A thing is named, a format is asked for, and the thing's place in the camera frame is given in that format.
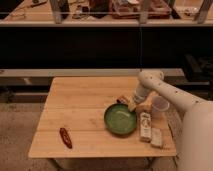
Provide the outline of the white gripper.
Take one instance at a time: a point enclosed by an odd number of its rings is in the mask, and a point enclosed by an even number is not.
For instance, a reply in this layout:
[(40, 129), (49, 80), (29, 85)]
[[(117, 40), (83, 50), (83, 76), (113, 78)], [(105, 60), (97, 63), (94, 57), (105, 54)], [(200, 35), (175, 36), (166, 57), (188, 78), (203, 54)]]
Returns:
[(143, 86), (138, 86), (136, 90), (133, 93), (133, 100), (134, 102), (128, 103), (128, 109), (129, 111), (135, 111), (136, 104), (140, 104), (146, 100), (146, 97), (149, 94), (149, 90), (144, 88)]

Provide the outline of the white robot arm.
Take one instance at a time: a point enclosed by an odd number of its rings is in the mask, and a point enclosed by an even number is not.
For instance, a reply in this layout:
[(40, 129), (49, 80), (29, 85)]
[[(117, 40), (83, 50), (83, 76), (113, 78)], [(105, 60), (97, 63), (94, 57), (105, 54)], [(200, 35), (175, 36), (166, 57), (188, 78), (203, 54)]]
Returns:
[(141, 70), (137, 79), (137, 104), (155, 91), (184, 113), (178, 171), (213, 171), (213, 101), (166, 83), (161, 70)]

